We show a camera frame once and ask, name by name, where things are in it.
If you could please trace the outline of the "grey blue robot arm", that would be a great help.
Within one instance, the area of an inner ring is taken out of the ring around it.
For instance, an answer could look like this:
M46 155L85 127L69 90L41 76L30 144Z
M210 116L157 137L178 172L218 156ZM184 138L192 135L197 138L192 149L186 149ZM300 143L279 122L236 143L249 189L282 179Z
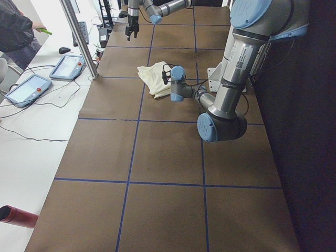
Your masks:
M185 70L171 70L171 100L194 98L206 112L197 119L200 137L206 142L235 140L247 129L245 117L236 106L258 56L260 47L271 41L305 35L310 1L234 1L230 12L230 37L222 63L216 96L202 87L185 83Z
M191 0L175 0L169 1L162 5L154 5L153 1L150 0L130 0L127 3L126 16L128 18L128 26L125 28L125 35L127 40L131 40L131 35L137 38L138 32L140 31L139 26L139 13L140 6L143 6L145 12L147 13L150 22L157 25L161 22L162 18L169 16L171 13L177 12L180 9L189 8L195 5L195 1Z

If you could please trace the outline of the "person's bare hand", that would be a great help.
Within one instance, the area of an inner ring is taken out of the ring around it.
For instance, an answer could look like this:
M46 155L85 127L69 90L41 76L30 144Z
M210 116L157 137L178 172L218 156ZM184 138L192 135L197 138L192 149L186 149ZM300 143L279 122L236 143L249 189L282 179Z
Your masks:
M33 22L31 28L38 32L42 32L42 30L47 30L47 28L42 23L39 22Z

